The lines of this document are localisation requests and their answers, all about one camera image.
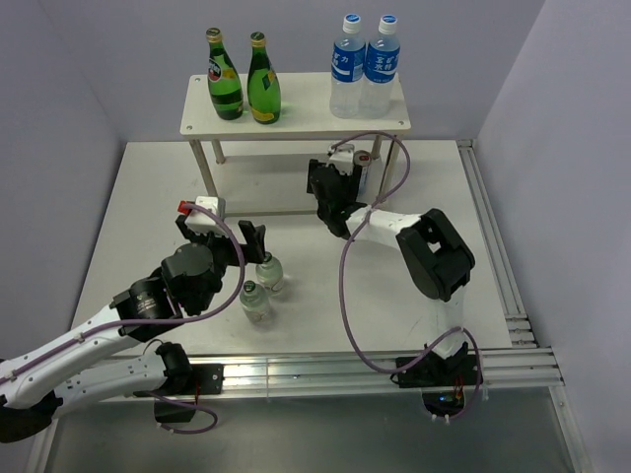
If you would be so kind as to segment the blue silver can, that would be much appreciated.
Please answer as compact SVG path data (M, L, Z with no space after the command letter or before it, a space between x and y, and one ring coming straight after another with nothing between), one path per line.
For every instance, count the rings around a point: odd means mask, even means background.
M358 183L359 196L362 196L365 193L372 162L372 156L368 151L357 150L354 153L354 167L361 170Z

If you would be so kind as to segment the green glass bottle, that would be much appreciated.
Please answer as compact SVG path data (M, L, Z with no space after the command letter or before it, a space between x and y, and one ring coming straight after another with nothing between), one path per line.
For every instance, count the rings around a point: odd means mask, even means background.
M272 124L281 113L280 84L266 50L264 33L252 33L250 44L252 55L246 84L250 112L256 122Z
M218 28L206 31L209 45L207 84L217 115L224 120L240 118L244 111L244 94L239 74L224 46Z

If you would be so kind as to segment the green glass bottle front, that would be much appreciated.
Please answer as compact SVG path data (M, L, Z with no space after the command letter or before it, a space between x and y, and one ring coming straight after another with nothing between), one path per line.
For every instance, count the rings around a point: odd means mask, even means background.
M224 46L218 28L206 31L209 45L207 84L217 115L224 120L240 118L244 111L244 94L239 74Z

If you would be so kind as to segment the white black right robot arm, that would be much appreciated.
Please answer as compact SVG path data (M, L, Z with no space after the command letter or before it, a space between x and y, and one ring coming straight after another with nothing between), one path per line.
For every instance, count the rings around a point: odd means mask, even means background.
M451 382L461 369L457 356L465 348L474 350L481 363L479 346L463 326L463 299L475 267L475 258L446 214L431 209L424 214L399 214L379 210L378 202L359 202L361 173L345 174L333 163L312 159L308 166L307 191L317 202L316 214L336 237L345 240L338 267L338 297L346 336L356 355L369 369L399 374L413 369L428 355L428 376L439 384ZM434 303L439 335L412 361L388 369L371 361L360 349L348 319L345 301L345 265L351 244L369 241L397 250L417 290Z

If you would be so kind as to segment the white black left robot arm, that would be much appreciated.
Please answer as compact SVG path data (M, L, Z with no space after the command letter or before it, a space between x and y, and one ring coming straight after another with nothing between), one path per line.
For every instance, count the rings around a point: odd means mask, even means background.
M260 263L264 226L241 220L245 238L195 232L176 224L187 243L148 277L116 295L95 316L37 350L1 363L1 440L30 438L80 406L119 395L177 395L192 385L193 369L178 343L164 342L122 364L101 361L146 344L205 311L230 266Z

